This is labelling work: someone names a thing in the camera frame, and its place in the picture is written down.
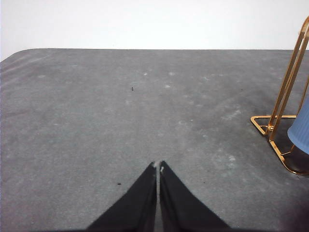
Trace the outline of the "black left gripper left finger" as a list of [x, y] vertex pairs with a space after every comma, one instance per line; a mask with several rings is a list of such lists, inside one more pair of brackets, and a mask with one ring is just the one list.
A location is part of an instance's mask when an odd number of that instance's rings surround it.
[[87, 230], [153, 232], [157, 204], [156, 166], [151, 162], [128, 191]]

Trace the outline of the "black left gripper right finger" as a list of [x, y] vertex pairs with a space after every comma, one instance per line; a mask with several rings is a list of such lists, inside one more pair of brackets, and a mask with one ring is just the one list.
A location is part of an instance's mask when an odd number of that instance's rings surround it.
[[189, 191], [165, 161], [160, 163], [160, 207], [165, 232], [220, 232], [231, 229]]

